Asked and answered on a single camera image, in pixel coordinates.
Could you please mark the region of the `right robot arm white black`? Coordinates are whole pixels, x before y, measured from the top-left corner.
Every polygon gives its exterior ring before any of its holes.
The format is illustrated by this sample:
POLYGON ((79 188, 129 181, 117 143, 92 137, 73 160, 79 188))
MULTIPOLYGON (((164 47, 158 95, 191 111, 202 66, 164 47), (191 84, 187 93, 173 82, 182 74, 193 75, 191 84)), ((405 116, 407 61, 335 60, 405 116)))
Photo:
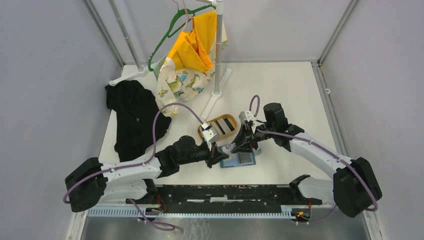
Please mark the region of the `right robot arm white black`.
POLYGON ((268 103, 263 108, 265 121, 252 111, 239 115, 240 130, 232 142, 232 153, 251 153, 259 142, 272 139, 276 145, 298 155, 323 171, 330 179, 301 177, 289 189, 289 199, 302 204, 308 198, 333 203, 350 218, 363 211, 376 212, 378 200, 383 196, 370 162, 359 157, 353 159, 322 145, 305 130, 289 123, 280 103, 268 103))

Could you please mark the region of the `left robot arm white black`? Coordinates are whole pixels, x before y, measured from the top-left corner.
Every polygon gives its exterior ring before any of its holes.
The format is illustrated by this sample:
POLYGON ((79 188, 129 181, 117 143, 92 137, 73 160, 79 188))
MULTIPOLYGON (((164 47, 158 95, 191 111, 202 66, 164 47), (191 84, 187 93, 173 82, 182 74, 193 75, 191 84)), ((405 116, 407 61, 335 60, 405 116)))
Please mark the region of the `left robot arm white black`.
POLYGON ((101 163, 92 157, 65 178, 67 192, 63 201, 74 213, 123 199, 140 199, 151 204, 157 198, 155 179, 176 174, 181 165, 204 161, 211 168, 227 158, 229 154, 216 143, 203 141, 196 145, 194 138, 188 135, 157 152, 151 160, 101 163))

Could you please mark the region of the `oval wooden card tray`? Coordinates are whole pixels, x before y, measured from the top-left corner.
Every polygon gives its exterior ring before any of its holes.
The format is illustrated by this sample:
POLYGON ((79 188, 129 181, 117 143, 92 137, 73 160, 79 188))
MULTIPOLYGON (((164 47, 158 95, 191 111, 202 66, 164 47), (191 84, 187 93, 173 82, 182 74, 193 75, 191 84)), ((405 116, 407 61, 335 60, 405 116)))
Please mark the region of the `oval wooden card tray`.
POLYGON ((227 139, 236 133, 238 123, 231 114, 223 114, 208 123, 211 124, 212 128, 218 133, 216 141, 227 139))

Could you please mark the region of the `dark credit card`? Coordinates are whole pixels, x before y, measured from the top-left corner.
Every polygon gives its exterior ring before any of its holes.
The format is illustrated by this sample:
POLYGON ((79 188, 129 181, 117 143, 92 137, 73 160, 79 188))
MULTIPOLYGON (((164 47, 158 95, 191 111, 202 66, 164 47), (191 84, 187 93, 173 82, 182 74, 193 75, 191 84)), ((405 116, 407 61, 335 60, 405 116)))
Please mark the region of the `dark credit card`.
POLYGON ((239 152, 238 160, 241 166, 252 166, 256 164, 256 159, 253 152, 239 152))

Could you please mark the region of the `blue card holder wallet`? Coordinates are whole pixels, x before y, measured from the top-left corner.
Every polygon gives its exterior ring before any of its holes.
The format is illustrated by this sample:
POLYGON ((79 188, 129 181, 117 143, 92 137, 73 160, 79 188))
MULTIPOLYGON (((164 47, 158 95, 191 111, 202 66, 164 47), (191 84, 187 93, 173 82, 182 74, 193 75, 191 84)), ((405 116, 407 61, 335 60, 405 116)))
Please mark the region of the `blue card holder wallet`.
POLYGON ((256 165, 256 157, 262 153, 260 148, 253 152, 230 153, 229 149, 224 151, 229 153, 229 158, 219 163, 221 169, 254 166, 256 165))

